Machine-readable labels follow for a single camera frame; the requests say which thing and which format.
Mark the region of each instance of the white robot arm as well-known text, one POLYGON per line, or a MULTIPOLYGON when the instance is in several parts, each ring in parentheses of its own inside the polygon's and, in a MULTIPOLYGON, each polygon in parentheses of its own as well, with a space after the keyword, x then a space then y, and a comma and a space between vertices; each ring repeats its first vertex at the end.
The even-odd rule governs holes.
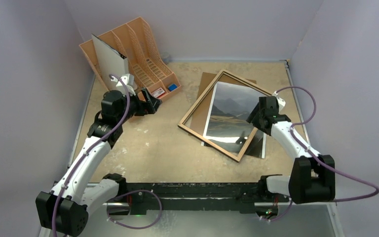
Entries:
POLYGON ((265 182, 264 191, 286 195, 297 204, 333 200, 335 198, 335 174, 320 167, 309 152, 334 168, 333 158, 330 155, 321 155, 310 146, 307 150, 301 147, 299 142, 303 144, 307 144, 307 142, 292 127, 291 120, 286 115, 279 114, 284 105, 285 101, 276 93, 273 96, 260 97, 259 103, 247 119, 258 130, 277 140, 294 161, 290 176, 261 177, 261 181, 265 182), (317 174, 317 177, 312 177, 312 171, 317 174))
POLYGON ((154 114, 162 103, 145 88, 142 89, 145 101, 141 101, 132 88, 133 78, 131 74, 123 75, 121 83, 116 77, 112 77, 112 81, 117 82, 117 90, 104 94, 101 111, 96 114, 78 157, 50 192, 40 192, 37 196, 36 206, 41 226, 54 229, 52 217, 53 211, 56 210, 55 229, 70 236, 78 236, 83 231, 88 217, 98 207, 124 191, 120 189, 123 187, 121 184, 125 183, 125 178, 118 174, 106 175, 97 186, 87 192, 85 188, 102 159, 122 134, 122 127, 118 126, 118 123, 121 120, 125 122, 132 116, 154 114), (130 103, 129 110, 124 115, 127 102, 123 94, 126 91, 130 95, 130 103), (107 136, 106 139, 97 143, 104 136, 107 136))

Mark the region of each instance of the tan work surface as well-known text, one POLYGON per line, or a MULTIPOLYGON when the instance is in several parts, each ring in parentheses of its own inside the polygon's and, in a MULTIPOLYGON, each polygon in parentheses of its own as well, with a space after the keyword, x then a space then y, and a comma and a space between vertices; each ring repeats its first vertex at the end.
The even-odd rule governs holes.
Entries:
MULTIPOLYGON (((289 86, 284 63, 170 63, 183 91, 163 103, 155 115, 147 115, 123 125, 113 150, 102 160, 90 182, 99 182, 108 173, 123 174, 128 182, 257 182, 261 175, 289 175, 292 159, 273 138, 267 137, 266 158, 245 156, 237 163, 177 127, 197 99, 202 72, 226 69, 256 80, 269 91, 289 86)), ((83 146, 95 114, 101 109, 104 88, 94 82, 75 157, 83 146)), ((287 102, 282 111, 292 122, 300 121, 291 90, 280 96, 287 102)), ((304 137, 301 127, 298 132, 304 137)))

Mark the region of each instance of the picture frame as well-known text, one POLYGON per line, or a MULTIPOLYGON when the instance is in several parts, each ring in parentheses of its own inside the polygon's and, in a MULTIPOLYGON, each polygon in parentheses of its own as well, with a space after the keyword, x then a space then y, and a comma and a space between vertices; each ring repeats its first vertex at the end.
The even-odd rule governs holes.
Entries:
POLYGON ((246 142, 243 144, 241 150, 239 151, 239 153, 237 155, 235 155, 235 154, 233 154, 233 153, 231 153, 229 151, 226 151, 225 149, 223 149, 222 147, 218 146, 214 142, 212 142, 212 141, 204 138, 202 136, 202 134, 199 134, 199 133, 195 132, 194 130, 192 130, 191 128, 189 128, 188 126, 185 125, 185 123, 189 120, 189 118, 191 117, 191 115, 194 113, 194 111, 197 109, 197 107, 200 105, 200 103, 204 100, 204 98, 207 96, 207 94, 210 91, 212 91, 212 89, 214 88, 214 85, 218 81, 225 81, 225 80, 235 80, 238 83, 240 83, 241 85, 244 85, 244 86, 250 87, 250 88, 252 88, 254 90, 257 90, 257 91, 261 92, 262 94, 264 94, 266 96, 270 96, 271 95, 271 93, 269 91, 261 88, 260 86, 258 86, 256 84, 254 84, 254 83, 246 80, 243 77, 239 77, 237 75, 234 75, 233 73, 229 72, 228 70, 223 69, 219 73, 217 73, 216 77, 210 82, 210 84, 206 87, 206 89, 204 90, 204 92, 199 96, 199 98, 191 106, 191 108, 188 110, 188 112, 179 121, 178 127, 180 129, 188 132, 189 134, 193 135, 194 137, 196 137, 200 141, 202 141, 202 142, 210 145, 212 148, 214 148, 215 150, 219 151, 223 155, 231 158, 232 160, 234 160, 236 162, 240 162, 240 160, 242 159, 242 157, 245 154, 246 150, 248 149, 249 144, 251 143, 252 139, 254 138, 256 132, 258 131, 257 128, 255 128, 255 127, 253 128, 253 130, 249 134, 246 142))

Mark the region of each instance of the gray wall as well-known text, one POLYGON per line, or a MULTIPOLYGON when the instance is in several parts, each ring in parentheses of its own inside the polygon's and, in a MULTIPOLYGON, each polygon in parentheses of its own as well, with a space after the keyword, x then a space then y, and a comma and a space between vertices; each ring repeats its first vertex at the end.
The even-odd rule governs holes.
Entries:
MULTIPOLYGON (((292 58, 294 84, 316 96, 312 145, 342 171, 379 185, 379 1, 325 0, 292 58)), ((303 115, 310 99, 299 92, 303 115)), ((338 177, 337 197, 372 192, 338 177)), ((340 203, 347 236, 379 236, 379 195, 340 203)))
POLYGON ((62 0, 0 0, 0 237, 37 236, 35 198, 69 160, 91 71, 62 0))
POLYGON ((293 56, 323 0, 65 0, 84 39, 142 16, 174 60, 293 56))

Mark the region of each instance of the cardboard sheet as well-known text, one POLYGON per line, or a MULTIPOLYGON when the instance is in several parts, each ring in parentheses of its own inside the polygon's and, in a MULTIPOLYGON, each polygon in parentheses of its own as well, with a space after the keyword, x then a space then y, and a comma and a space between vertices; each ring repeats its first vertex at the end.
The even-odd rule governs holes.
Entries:
POLYGON ((116 90, 117 83, 111 81, 109 74, 121 76, 128 73, 128 59, 95 35, 92 35, 101 77, 108 90, 116 90))

